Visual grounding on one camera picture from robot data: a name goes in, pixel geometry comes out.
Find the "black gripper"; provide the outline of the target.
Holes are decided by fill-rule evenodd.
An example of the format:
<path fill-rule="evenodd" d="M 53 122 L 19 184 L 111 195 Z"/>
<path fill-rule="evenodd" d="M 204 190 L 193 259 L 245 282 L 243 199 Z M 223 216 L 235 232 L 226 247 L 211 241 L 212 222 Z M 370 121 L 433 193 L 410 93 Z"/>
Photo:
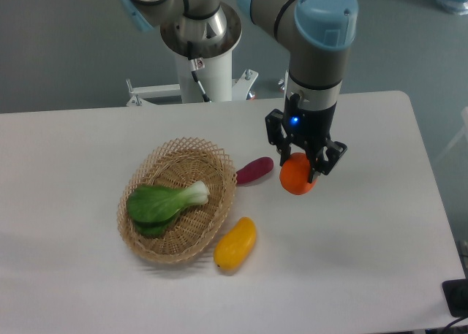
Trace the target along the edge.
<path fill-rule="evenodd" d="M 281 167 L 290 157 L 291 143 L 307 152 L 310 166 L 307 181 L 314 183 L 320 175 L 331 172 L 347 152 L 347 146 L 330 139 L 336 105 L 318 111 L 304 110 L 299 108 L 299 100 L 298 94 L 287 96 L 284 114 L 278 109 L 272 110 L 265 117 L 265 126 L 269 143 L 280 155 Z"/>

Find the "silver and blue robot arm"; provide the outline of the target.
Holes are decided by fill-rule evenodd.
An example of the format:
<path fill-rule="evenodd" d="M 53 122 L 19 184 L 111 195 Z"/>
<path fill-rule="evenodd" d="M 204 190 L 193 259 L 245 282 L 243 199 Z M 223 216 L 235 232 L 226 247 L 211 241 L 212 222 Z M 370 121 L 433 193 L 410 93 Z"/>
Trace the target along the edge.
<path fill-rule="evenodd" d="M 347 150 L 330 130 L 350 47 L 357 0 L 121 0 L 142 31 L 159 29 L 174 54 L 183 102 L 234 98 L 232 52 L 242 35 L 240 14 L 290 54 L 284 108 L 265 119 L 268 141 L 282 162 L 292 147 L 307 158 L 309 183 L 327 175 Z"/>

